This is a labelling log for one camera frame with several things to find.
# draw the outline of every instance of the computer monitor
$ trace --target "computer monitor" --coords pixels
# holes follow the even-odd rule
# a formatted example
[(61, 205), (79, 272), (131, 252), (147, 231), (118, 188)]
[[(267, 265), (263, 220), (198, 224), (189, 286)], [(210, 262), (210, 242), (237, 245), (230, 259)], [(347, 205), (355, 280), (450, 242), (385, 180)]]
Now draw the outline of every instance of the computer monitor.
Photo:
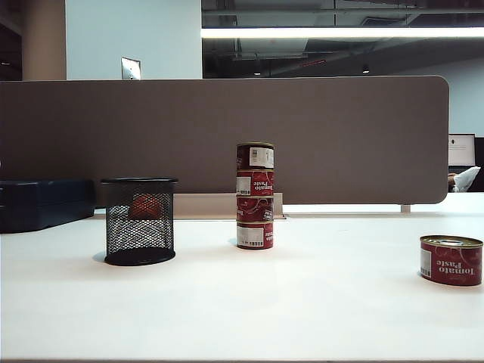
[(448, 134), (448, 166), (468, 169), (476, 165), (475, 134)]
[(141, 61), (121, 57), (121, 78), (141, 79)]

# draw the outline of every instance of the white label sticker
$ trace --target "white label sticker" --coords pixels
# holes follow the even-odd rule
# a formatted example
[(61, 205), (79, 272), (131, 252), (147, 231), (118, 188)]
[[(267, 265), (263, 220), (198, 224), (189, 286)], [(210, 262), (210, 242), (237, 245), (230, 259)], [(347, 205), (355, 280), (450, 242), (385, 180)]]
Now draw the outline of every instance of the white label sticker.
[(238, 195), (250, 195), (251, 177), (238, 176), (237, 177), (237, 194)]
[(423, 276), (432, 277), (432, 253), (423, 248), (420, 249), (420, 272)]
[(246, 228), (237, 226), (237, 244), (248, 247), (263, 247), (264, 228)]
[(274, 168), (274, 150), (266, 147), (251, 147), (249, 166), (263, 166), (268, 169)]

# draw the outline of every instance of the monitor screen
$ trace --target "monitor screen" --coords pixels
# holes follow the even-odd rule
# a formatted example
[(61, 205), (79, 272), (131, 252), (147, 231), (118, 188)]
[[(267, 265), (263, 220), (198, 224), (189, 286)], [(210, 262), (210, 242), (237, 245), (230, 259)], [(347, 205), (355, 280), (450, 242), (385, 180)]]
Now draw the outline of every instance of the monitor screen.
[(448, 134), (448, 165), (474, 166), (474, 134)]

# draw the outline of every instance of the fluorescent light strip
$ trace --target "fluorescent light strip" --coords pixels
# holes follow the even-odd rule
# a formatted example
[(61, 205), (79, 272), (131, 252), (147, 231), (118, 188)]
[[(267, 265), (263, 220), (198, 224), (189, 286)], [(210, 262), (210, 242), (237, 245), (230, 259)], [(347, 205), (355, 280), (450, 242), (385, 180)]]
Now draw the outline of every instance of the fluorescent light strip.
[(484, 38), (484, 27), (471, 28), (231, 28), (202, 29), (202, 38)]

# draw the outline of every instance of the can lid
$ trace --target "can lid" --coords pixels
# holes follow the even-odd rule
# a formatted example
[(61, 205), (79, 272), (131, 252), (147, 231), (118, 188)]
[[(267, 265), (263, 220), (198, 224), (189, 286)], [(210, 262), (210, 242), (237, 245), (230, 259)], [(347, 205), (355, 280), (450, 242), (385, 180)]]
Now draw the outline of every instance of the can lid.
[(237, 198), (243, 199), (274, 199), (273, 195), (243, 195), (237, 194)]
[(251, 142), (243, 142), (242, 144), (237, 144), (237, 146), (245, 146), (245, 145), (259, 145), (259, 146), (271, 146), (274, 147), (274, 144), (270, 144), (268, 142), (258, 142), (258, 141), (251, 141)]
[(237, 172), (274, 172), (273, 169), (241, 169)]
[(237, 225), (268, 225), (269, 223), (273, 223), (274, 221), (267, 221), (267, 222), (241, 222), (237, 221)]
[(101, 179), (101, 183), (177, 183), (177, 178), (159, 177), (159, 178), (106, 178)]
[(431, 235), (422, 236), (420, 241), (424, 244), (431, 244), (440, 247), (458, 247), (458, 248), (476, 248), (482, 247), (482, 241), (474, 238), (459, 237), (459, 236), (445, 236), (445, 235)]

